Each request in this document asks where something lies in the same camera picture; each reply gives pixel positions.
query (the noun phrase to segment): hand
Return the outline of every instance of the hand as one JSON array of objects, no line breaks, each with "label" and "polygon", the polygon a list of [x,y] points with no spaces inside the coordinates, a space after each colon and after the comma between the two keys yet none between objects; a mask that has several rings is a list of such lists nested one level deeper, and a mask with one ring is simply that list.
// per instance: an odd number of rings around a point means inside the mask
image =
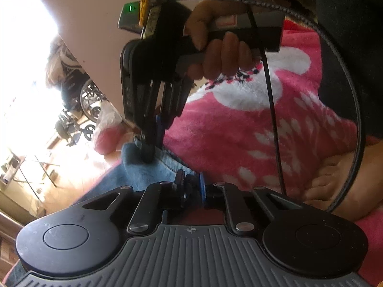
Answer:
[{"label": "hand", "polygon": [[[285,0],[274,0],[276,3],[289,6]],[[253,8],[253,11],[262,12],[265,9]],[[252,69],[259,58],[252,57],[251,50],[245,42],[240,42],[236,34],[227,32],[223,40],[212,40],[207,44],[207,25],[221,16],[243,14],[246,6],[242,3],[225,2],[217,0],[204,0],[191,12],[185,23],[185,32],[191,37],[194,46],[198,50],[205,50],[205,58],[202,64],[190,65],[187,71],[192,80],[203,77],[216,79],[221,73],[233,76],[238,68],[242,70]]]}]

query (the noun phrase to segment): black pants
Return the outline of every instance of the black pants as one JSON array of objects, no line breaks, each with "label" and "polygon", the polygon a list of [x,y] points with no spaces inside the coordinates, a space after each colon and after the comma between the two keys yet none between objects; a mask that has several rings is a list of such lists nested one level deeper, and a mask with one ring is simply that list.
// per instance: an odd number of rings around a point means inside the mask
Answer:
[{"label": "black pants", "polygon": [[[335,39],[359,89],[367,135],[383,138],[383,0],[315,0],[318,23]],[[355,121],[351,90],[330,48],[321,41],[319,98]]]}]

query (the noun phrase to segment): thin black cord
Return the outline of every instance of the thin black cord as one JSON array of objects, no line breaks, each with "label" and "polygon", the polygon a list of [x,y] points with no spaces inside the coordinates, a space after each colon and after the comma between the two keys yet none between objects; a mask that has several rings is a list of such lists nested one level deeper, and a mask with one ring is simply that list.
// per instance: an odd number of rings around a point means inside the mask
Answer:
[{"label": "thin black cord", "polygon": [[278,127],[277,127],[277,124],[276,124],[276,114],[275,114],[273,90],[272,90],[272,87],[271,87],[269,64],[267,63],[265,47],[263,45],[262,38],[259,35],[258,26],[257,26],[257,23],[255,21],[254,14],[253,14],[253,11],[251,9],[251,6],[249,4],[246,4],[246,13],[248,14],[248,18],[250,20],[251,26],[254,28],[255,38],[258,40],[259,51],[260,51],[262,63],[263,63],[263,66],[264,66],[265,80],[266,80],[266,87],[267,87],[267,95],[269,97],[269,105],[270,105],[271,124],[272,124],[272,127],[273,127],[275,160],[276,160],[276,169],[278,171],[279,186],[281,188],[282,194],[283,195],[287,195],[286,186],[285,186],[285,180],[283,178],[281,154],[280,154],[280,150],[279,150]]},{"label": "thin black cord", "polygon": [[334,201],[331,203],[331,205],[326,209],[327,212],[332,212],[335,208],[339,206],[339,204],[343,201],[343,199],[346,197],[348,191],[350,190],[352,184],[354,183],[355,177],[357,176],[359,167],[361,165],[361,160],[363,158],[363,152],[364,152],[364,146],[365,146],[365,133],[364,133],[364,125],[363,125],[363,119],[361,115],[361,105],[359,102],[358,92],[355,87],[354,81],[352,80],[351,74],[349,72],[349,69],[347,68],[346,63],[344,62],[340,52],[334,45],[334,42],[331,40],[331,37],[327,34],[327,32],[318,26],[316,23],[308,19],[306,16],[300,14],[299,12],[296,12],[295,10],[289,9],[287,7],[276,5],[273,3],[267,3],[267,2],[261,2],[261,1],[255,1],[255,0],[219,0],[219,1],[227,1],[227,2],[237,2],[237,3],[244,3],[244,4],[251,4],[259,7],[265,7],[269,9],[274,9],[277,11],[284,12],[307,26],[311,27],[318,35],[323,39],[323,41],[328,45],[328,47],[331,49],[331,51],[334,53],[334,56],[338,60],[346,78],[347,82],[350,86],[352,98],[354,100],[355,105],[355,112],[356,112],[356,123],[357,123],[357,147],[355,150],[354,159],[352,162],[352,166],[350,168],[350,172],[347,176],[346,182],[343,185],[342,189],[334,199]]}]

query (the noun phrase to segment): foot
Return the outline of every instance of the foot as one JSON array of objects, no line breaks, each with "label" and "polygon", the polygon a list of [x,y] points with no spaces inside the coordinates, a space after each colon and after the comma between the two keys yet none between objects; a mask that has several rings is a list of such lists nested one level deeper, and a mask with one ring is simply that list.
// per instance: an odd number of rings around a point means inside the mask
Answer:
[{"label": "foot", "polygon": [[[354,153],[323,161],[317,177],[304,192],[306,204],[325,210],[338,195],[349,174]],[[343,202],[334,214],[350,221],[367,215],[383,200],[383,141],[366,146],[359,173]]]}]

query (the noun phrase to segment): silver bolt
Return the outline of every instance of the silver bolt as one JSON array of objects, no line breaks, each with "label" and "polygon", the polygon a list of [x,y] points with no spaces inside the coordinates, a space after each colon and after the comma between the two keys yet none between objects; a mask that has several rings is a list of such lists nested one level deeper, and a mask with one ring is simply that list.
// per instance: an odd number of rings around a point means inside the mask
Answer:
[{"label": "silver bolt", "polygon": [[139,222],[132,224],[129,229],[134,233],[142,233],[149,229],[149,226],[146,223]]},{"label": "silver bolt", "polygon": [[254,230],[254,224],[250,222],[240,222],[240,223],[237,223],[236,229],[237,231],[241,231],[241,232],[249,232]]}]

